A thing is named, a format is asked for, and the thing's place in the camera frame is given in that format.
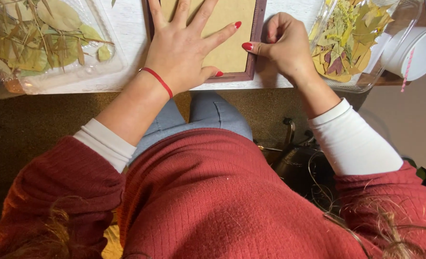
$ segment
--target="red fingernail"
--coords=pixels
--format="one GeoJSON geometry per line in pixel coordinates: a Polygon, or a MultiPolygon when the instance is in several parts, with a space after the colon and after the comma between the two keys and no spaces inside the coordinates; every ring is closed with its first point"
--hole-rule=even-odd
{"type": "Polygon", "coordinates": [[[244,48],[245,50],[252,50],[253,44],[251,44],[250,42],[246,42],[246,43],[242,44],[242,48],[244,48]]]}

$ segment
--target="white wooden tabletop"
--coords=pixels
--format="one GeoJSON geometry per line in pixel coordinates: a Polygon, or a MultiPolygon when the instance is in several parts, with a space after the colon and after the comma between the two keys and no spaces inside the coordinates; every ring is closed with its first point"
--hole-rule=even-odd
{"type": "MultiPolygon", "coordinates": [[[[39,94],[68,94],[93,92],[118,92],[143,67],[149,48],[146,32],[146,0],[116,0],[111,8],[111,0],[100,1],[99,11],[105,13],[127,59],[128,67],[119,73],[87,81],[55,87],[39,94]]],[[[265,20],[278,12],[287,12],[303,21],[306,29],[311,30],[324,0],[267,0],[265,20]]],[[[287,88],[292,85],[265,58],[258,59],[254,81],[210,83],[197,87],[197,90],[287,88]]]]}

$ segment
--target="brown frame border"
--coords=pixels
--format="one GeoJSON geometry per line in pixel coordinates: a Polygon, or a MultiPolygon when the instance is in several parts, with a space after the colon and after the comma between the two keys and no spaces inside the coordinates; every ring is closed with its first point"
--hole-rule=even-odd
{"type": "MultiPolygon", "coordinates": [[[[256,0],[250,41],[261,42],[261,34],[263,32],[266,4],[267,4],[267,0],[256,0]]],[[[152,20],[152,14],[149,10],[148,0],[146,0],[146,7],[147,7],[146,11],[148,12],[148,19],[149,19],[149,33],[152,40],[152,38],[154,37],[154,22],[152,20]]],[[[225,73],[224,76],[222,77],[210,77],[206,81],[206,83],[251,81],[254,79],[254,72],[256,68],[257,59],[258,57],[255,54],[248,53],[247,67],[245,68],[245,72],[225,73]]]]}

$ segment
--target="floor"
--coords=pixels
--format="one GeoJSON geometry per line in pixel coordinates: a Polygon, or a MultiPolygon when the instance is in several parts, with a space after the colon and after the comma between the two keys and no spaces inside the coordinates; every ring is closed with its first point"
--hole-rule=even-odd
{"type": "MultiPolygon", "coordinates": [[[[269,147],[281,146],[285,139],[285,117],[293,118],[295,140],[303,140],[308,129],[301,102],[293,88],[219,91],[248,120],[255,139],[269,147]]],[[[356,110],[368,93],[347,94],[356,110]]],[[[0,100],[0,212],[2,202],[18,171],[32,158],[55,145],[59,138],[78,131],[117,94],[63,94],[19,96],[0,100]]],[[[190,96],[175,97],[187,119],[190,96]]]]}

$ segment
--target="jeans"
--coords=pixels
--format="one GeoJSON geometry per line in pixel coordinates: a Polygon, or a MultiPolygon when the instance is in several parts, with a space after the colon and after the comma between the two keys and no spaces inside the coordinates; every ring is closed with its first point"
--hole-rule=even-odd
{"type": "Polygon", "coordinates": [[[200,128],[230,130],[253,141],[248,122],[233,105],[214,91],[192,92],[189,123],[183,119],[173,99],[168,101],[138,143],[129,164],[153,144],[176,133],[200,128]]]}

